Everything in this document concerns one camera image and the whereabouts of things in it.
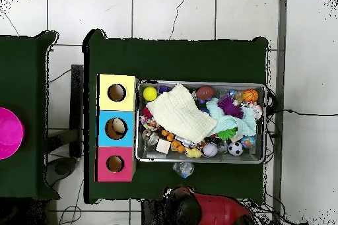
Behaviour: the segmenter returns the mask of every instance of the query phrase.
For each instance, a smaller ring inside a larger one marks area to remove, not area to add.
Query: green table
[[[198,164],[187,179],[172,170],[172,163],[137,162],[130,183],[94,182],[96,76],[135,75],[139,80],[255,82],[265,84],[265,38],[252,42],[203,42],[107,39],[92,30],[84,39],[85,184],[84,199],[158,199],[165,187],[191,185],[200,193],[251,198],[262,203],[263,164]]]
[[[59,198],[44,181],[46,52],[56,35],[0,36],[0,106],[12,110],[25,128],[19,150],[0,160],[0,197]]]

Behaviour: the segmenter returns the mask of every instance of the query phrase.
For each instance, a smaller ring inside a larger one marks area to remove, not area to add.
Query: silver tray
[[[147,86],[157,87],[158,85],[164,85],[168,87],[175,87],[178,83],[182,84],[186,88],[199,88],[203,85],[212,86],[215,89],[214,97],[220,98],[226,95],[230,89],[235,90],[247,90],[256,89],[258,92],[258,101],[262,107],[263,115],[257,121],[256,132],[256,144],[255,147],[245,150],[240,156],[233,156],[229,153],[218,153],[212,158],[200,157],[200,158],[188,158],[184,153],[173,152],[169,150],[168,154],[164,154],[156,151],[156,145],[148,146],[143,138],[140,124],[141,110],[145,107],[146,101],[142,97],[143,90]],[[231,163],[231,164],[258,164],[261,163],[265,157],[265,140],[266,140],[266,87],[263,84],[255,83],[226,83],[226,82],[186,82],[186,81],[165,81],[158,80],[149,82],[147,80],[139,81],[137,85],[137,100],[136,107],[136,143],[135,143],[135,155],[140,161],[145,162],[193,162],[193,163]]]

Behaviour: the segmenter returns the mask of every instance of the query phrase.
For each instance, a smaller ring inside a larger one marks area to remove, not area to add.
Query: yellow box
[[[136,83],[137,79],[134,76],[100,74],[100,96],[98,102],[100,110],[134,111]],[[115,92],[112,92],[117,90],[121,93],[123,91],[122,99],[116,96]]]

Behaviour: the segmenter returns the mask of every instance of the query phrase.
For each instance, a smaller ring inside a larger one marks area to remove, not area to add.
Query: white cloth
[[[165,130],[195,144],[200,143],[217,124],[209,114],[197,109],[193,97],[182,84],[162,93],[149,102],[147,108]]]

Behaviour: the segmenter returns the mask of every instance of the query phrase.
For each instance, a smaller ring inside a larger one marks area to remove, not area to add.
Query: pink bowl
[[[0,108],[0,160],[12,156],[24,137],[24,126],[10,110]]]

